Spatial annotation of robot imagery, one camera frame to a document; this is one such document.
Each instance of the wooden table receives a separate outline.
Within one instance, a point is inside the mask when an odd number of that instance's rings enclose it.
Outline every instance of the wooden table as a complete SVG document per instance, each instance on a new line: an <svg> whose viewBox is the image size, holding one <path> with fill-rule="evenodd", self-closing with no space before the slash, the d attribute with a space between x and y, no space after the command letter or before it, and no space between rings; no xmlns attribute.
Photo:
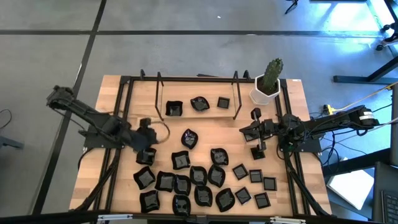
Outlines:
<svg viewBox="0 0 398 224"><path fill-rule="evenodd" d="M98 111L113 111L114 104L116 101L116 95L118 92L120 76L116 75L105 75L99 90L98 100L96 103L96 109ZM167 87L167 93L170 93L172 89L176 92L180 98L191 97L191 95L200 96L202 92L200 90L203 86L214 85L217 87L220 83L204 83L204 82L164 82L164 87ZM183 93L179 92L179 87L187 89L183 86L189 86L190 94L184 96ZM291 109L294 115L300 117L302 120L308 120L308 109L305 101L304 90L301 80L287 80L287 89L289 91ZM128 121L132 124L132 128L138 127L138 121L140 118L150 116L153 121L159 120L159 116L154 108L155 102L155 88L156 82L152 81L135 81L132 91L132 98L130 103L130 109L128 114ZM153 145L152 147L157 149L155 162L150 167L152 172L157 175L158 171L173 172L175 174L182 174L189 176L189 169L173 170L171 153L182 150L189 151L189 157L192 166L203 166L208 169L212 165L210 159L210 149L222 147L229 155L229 165L223 166L226 172L226 180L222 188L218 188L210 183L207 186L213 192L213 206L212 207L199 207L195 203L193 191L195 186L192 185L191 193L189 195L191 200L192 211L191 214L206 214L206 215L245 215L245 216L291 216L292 208L290 204L289 188L287 184L287 174L285 169L284 161L280 160L276 155L277 137L266 140L267 150L265 151L266 158L254 161L250 152L250 148L257 144L257 141L245 142L243 135L238 131L239 128L249 125L252 122L250 112L253 108L259 107L261 109L261 119L272 118L274 122L277 122L277 112L274 101L269 103L267 106L256 106L252 103L249 97L249 93L253 88L253 83L240 83L242 108L238 114L236 120L231 118L180 118L180 119L169 119L162 112L162 116L165 118L165 123L170 127L171 135L168 141ZM217 94L217 90L220 90L219 94L224 93L223 88L212 88ZM124 90L124 96L122 97L121 110L123 110L124 102L126 99L126 92ZM283 114L286 112L283 93L280 93L280 100ZM158 133L158 139L163 138L166 135L165 128L161 125L152 126ZM199 135L198 144L192 150L184 147L181 142L182 133L190 128ZM311 191L315 200L322 206L322 208L331 213L330 204L326 192L325 183L322 175L322 168L318 159L311 153L301 153L301 161L303 167L303 173L305 177L305 183L309 191ZM104 149L94 149L87 154L80 166L78 172L73 197L70 203L70 208L79 206L88 194L93 190L94 186L98 182L100 175L101 164L103 161ZM220 213L216 203L214 201L215 195L222 189L227 187L231 188L233 193L247 187L249 193L252 195L263 193L262 184L250 183L250 178L245 177L237 181L233 174L232 168L243 163L247 170L250 169L262 169L264 177L276 177L277 179L277 191L267 191L271 206L263 209L258 209L254 198L249 202L241 205L238 200L234 207L227 212ZM136 153L129 147L125 148L121 152L121 159L118 168L118 174L116 178L116 185L113 193L112 201L112 212L118 213L140 213L141 207L139 202L139 194L141 192L147 192L154 189L154 185L150 185L144 190L139 190L137 184L133 179L133 174L143 168L144 165L136 163ZM303 206L301 200L300 190L295 186L295 192L298 202L298 210L303 213ZM104 208L106 194L108 193L108 185L104 187L103 196L101 198L100 208ZM151 213L161 214L173 214L172 211L172 199L174 192L159 192L160 199L160 210L153 211Z"/></svg>

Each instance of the potted cactus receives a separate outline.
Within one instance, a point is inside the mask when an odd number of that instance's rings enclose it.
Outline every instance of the potted cactus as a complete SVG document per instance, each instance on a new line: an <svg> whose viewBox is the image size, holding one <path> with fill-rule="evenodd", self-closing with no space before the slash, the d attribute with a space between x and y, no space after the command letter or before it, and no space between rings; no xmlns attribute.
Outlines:
<svg viewBox="0 0 398 224"><path fill-rule="evenodd" d="M255 105L267 105L280 93L278 77L283 67L282 59L273 59L269 62L266 72L256 77L254 89L250 92L250 98Z"/></svg>

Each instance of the white pot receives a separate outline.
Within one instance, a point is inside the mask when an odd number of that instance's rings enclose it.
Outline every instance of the white pot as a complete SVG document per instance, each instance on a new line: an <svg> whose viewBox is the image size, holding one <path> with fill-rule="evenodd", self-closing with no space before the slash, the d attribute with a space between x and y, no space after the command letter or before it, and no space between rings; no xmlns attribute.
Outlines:
<svg viewBox="0 0 398 224"><path fill-rule="evenodd" d="M251 90L250 92L250 99L253 101L255 105L267 105L269 102L271 102L277 95L280 93L280 81L277 79L278 82L278 91L276 91L272 95L267 95L257 89L257 81L259 78L263 77L264 75L260 75L259 77L256 77L256 81L254 82L254 89Z"/></svg>

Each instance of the gray floor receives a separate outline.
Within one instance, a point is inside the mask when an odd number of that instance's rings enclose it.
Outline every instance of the gray floor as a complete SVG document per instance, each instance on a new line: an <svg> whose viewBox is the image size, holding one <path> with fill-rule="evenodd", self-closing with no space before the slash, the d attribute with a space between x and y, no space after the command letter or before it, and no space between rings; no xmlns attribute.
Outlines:
<svg viewBox="0 0 398 224"><path fill-rule="evenodd" d="M0 29L91 29L99 0L3 0ZM299 1L288 15L288 1L108 1L100 30L317 30L377 31L366 3ZM378 11L385 6L377 5ZM383 17L388 23L391 18ZM17 151L0 150L0 217L29 213L43 168L61 117L45 107L54 85L72 86L88 37L0 35L0 110L9 108L13 120L0 130L3 136L25 143ZM197 73L231 76L249 70L252 77L264 72L270 60L284 61L282 78L303 80L311 112L324 104L335 108L381 88L377 85L333 83L333 75L367 76L392 59L390 51L374 50L380 38L229 36L229 35L122 35L97 36L78 98L94 105L102 76L163 75L194 76ZM390 77L398 74L393 71ZM376 109L391 103L384 91L363 103ZM390 120L391 108L377 112L380 122ZM7 120L0 114L0 122ZM83 138L71 123L44 207L45 213L68 209L81 155ZM389 146L389 127L355 137L347 146L373 152ZM360 152L337 146L341 156ZM358 217L341 212L340 217Z"/></svg>

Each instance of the yellow cable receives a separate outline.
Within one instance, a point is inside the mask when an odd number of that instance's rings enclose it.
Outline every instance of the yellow cable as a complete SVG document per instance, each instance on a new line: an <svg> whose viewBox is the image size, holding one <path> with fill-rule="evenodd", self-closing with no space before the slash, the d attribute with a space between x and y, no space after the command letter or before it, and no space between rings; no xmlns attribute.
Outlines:
<svg viewBox="0 0 398 224"><path fill-rule="evenodd" d="M365 100L366 98L369 98L369 97L371 97L371 96L373 96L373 95L378 94L379 92L381 92L381 91L383 91L383 90L385 90L385 89L388 89L388 88L392 87L393 85L395 85L395 84L397 84L397 83L398 83L398 82L395 82L395 83L390 84L390 85L388 85L388 86L386 86L386 87L384 87L384 88L381 88L380 90L375 91L374 93L372 93L372 94L370 94L370 95L368 95L368 96L365 96L364 98L362 98L362 99L360 99L360 100L357 100L357 101L355 101L354 103L351 103L351 104L349 104L349 105L347 105L347 106L345 106L345 107L343 107L343 108L340 108L340 109L332 108L330 105L327 105L327 106L328 106L329 115L332 115L333 112L335 112L335 111L343 111L343 110L349 108L350 106L353 106L354 104L359 103L360 101Z"/></svg>

